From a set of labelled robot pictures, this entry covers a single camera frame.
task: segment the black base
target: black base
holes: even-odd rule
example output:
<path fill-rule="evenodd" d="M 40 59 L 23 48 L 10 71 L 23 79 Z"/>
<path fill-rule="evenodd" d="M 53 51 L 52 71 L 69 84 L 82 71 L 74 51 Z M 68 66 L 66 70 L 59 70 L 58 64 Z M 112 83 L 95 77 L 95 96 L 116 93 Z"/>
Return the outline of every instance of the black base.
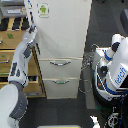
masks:
<path fill-rule="evenodd" d="M 93 94 L 95 98 L 98 100 L 98 102 L 105 107 L 116 107 L 119 104 L 119 100 L 112 100 L 107 101 L 104 99 L 97 91 L 96 85 L 95 85 L 95 78 L 94 78 L 94 71 L 92 70 L 92 87 L 93 87 Z"/>

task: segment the sticker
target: sticker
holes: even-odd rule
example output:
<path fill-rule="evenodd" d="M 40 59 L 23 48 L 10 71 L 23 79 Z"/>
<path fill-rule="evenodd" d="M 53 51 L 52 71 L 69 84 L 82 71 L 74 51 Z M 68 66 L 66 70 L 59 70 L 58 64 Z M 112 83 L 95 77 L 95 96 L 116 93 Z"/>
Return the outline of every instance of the sticker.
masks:
<path fill-rule="evenodd" d="M 5 58 L 6 56 L 5 55 L 1 55 L 2 58 Z"/>
<path fill-rule="evenodd" d="M 38 15 L 42 18 L 49 17 L 49 5 L 48 4 L 37 4 Z"/>
<path fill-rule="evenodd" d="M 7 10 L 8 14 L 21 14 L 20 9 Z"/>
<path fill-rule="evenodd" d="M 114 76 L 112 77 L 112 80 L 116 88 L 119 88 L 121 86 L 127 75 L 128 75 L 128 70 L 123 64 L 120 63 L 120 65 L 116 69 Z"/>
<path fill-rule="evenodd" d="M 30 2 L 30 0 L 28 0 L 28 8 L 29 8 L 29 9 L 32 8 L 32 3 Z"/>
<path fill-rule="evenodd" d="M 13 39 L 13 34 L 7 34 L 9 39 Z"/>
<path fill-rule="evenodd" d="M 26 12 L 26 8 L 25 7 L 22 7 L 20 11 L 21 11 L 21 14 L 22 15 L 27 15 L 27 12 Z"/>

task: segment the black floor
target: black floor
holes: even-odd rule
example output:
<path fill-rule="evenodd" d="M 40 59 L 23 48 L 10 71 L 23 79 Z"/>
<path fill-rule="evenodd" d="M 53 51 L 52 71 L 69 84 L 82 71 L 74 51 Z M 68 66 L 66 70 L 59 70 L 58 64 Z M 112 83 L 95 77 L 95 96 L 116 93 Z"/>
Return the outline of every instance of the black floor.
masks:
<path fill-rule="evenodd" d="M 101 4 L 101 0 L 93 0 L 85 47 L 86 53 L 91 51 L 92 44 L 97 44 L 100 47 L 110 46 L 111 37 L 115 33 L 127 36 L 120 22 L 120 13 L 125 8 L 128 8 L 127 0 L 124 3 L 121 3 L 121 0 L 105 0 L 104 4 Z M 86 79 L 85 76 L 88 73 L 83 70 L 81 78 Z M 80 81 L 80 86 L 84 89 L 86 83 Z M 36 98 L 28 101 L 28 110 L 20 122 L 21 128 L 36 128 L 45 125 L 79 125 L 83 128 L 93 128 L 91 115 L 98 117 L 101 128 L 105 123 L 101 110 L 91 107 L 89 109 L 87 101 L 93 102 L 91 96 L 87 97 L 81 92 L 78 93 L 77 99 Z"/>

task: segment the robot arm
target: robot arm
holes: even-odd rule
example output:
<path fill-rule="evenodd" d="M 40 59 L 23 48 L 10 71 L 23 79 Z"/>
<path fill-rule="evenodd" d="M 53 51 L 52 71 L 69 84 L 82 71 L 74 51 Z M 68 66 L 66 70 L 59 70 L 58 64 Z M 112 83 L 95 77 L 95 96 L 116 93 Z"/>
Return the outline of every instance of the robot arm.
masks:
<path fill-rule="evenodd" d="M 95 60 L 93 61 L 93 70 L 95 70 L 95 67 L 98 62 L 100 63 L 101 71 L 106 71 L 109 69 L 112 63 L 113 56 L 116 53 L 118 46 L 120 45 L 123 39 L 124 37 L 120 34 L 115 34 L 112 37 L 111 47 L 97 49 L 96 53 L 98 53 L 98 55 L 95 53 Z"/>
<path fill-rule="evenodd" d="M 0 90 L 0 128 L 19 128 L 19 120 L 26 111 L 27 98 L 23 88 L 28 85 L 28 62 L 32 56 L 30 48 L 35 44 L 36 33 L 36 29 L 28 29 L 15 50 L 9 84 Z"/>

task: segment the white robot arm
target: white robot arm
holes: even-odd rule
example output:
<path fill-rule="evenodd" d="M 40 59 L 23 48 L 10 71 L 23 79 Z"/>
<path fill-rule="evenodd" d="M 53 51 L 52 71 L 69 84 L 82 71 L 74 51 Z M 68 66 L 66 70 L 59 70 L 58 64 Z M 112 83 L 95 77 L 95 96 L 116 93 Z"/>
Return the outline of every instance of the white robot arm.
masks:
<path fill-rule="evenodd" d="M 115 105 L 127 92 L 128 37 L 115 34 L 109 48 L 97 48 L 92 69 L 94 93 L 104 103 Z"/>
<path fill-rule="evenodd" d="M 30 48 L 35 44 L 36 33 L 34 26 L 29 28 L 15 50 L 9 84 L 0 90 L 0 128 L 19 128 L 19 120 L 26 111 L 27 98 L 23 88 L 28 85 L 28 62 L 32 56 Z"/>

